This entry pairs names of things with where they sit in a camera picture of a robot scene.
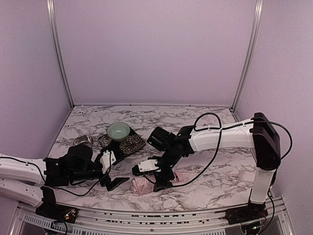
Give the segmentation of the pink and black umbrella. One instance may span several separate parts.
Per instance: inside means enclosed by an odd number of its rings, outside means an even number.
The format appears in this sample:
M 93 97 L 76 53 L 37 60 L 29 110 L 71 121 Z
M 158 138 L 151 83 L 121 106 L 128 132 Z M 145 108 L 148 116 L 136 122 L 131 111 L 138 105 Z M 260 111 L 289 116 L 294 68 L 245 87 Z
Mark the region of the pink and black umbrella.
M 188 179 L 189 177 L 187 176 L 187 173 L 175 171 L 174 179 L 170 180 L 170 183 L 186 183 Z M 131 191 L 135 196 L 151 193 L 153 188 L 154 184 L 148 181 L 145 177 L 136 177 L 132 179 Z

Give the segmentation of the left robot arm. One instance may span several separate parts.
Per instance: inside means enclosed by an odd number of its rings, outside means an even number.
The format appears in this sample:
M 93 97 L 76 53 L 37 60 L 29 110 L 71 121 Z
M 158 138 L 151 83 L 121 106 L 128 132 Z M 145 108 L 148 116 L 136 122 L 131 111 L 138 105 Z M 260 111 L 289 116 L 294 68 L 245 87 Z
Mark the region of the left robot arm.
M 116 163 L 113 151 L 101 152 L 92 161 L 92 148 L 79 144 L 68 149 L 59 158 L 24 159 L 0 156 L 0 192 L 34 207 L 51 199 L 54 189 L 66 190 L 87 181 L 95 181 L 107 191 L 112 191 L 128 177 L 111 179 L 109 173 Z

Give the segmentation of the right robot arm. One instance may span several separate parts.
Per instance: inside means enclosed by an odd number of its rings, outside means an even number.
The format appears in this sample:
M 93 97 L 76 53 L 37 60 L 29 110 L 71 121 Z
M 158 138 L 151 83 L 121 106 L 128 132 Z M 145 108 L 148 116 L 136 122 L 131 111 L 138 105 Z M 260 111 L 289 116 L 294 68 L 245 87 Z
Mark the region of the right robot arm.
M 156 127 L 147 140 L 163 155 L 149 158 L 139 168 L 143 174 L 153 173 L 155 191 L 172 187 L 173 167 L 182 157 L 196 152 L 221 148 L 254 149 L 256 173 L 250 194 L 250 203 L 264 204 L 275 171 L 281 164 L 280 137 L 263 113 L 241 122 L 197 128 L 195 124 L 182 127 L 177 134 Z

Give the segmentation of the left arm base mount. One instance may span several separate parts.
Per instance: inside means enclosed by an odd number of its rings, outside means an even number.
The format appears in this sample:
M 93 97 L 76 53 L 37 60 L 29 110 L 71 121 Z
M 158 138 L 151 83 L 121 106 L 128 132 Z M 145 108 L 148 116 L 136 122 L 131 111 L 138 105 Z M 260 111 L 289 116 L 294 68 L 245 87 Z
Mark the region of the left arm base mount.
M 59 204 L 43 203 L 35 210 L 35 214 L 53 219 L 58 222 L 74 224 L 77 218 L 78 209 Z

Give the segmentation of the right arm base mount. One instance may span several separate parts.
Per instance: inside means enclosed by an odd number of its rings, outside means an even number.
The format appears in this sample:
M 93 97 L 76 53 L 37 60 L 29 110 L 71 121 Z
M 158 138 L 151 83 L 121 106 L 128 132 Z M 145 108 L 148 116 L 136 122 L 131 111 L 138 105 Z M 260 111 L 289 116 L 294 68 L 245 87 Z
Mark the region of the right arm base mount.
M 267 216 L 268 211 L 265 204 L 248 203 L 242 207 L 227 209 L 225 211 L 224 219 L 228 221 L 229 225 L 233 225 L 266 218 Z

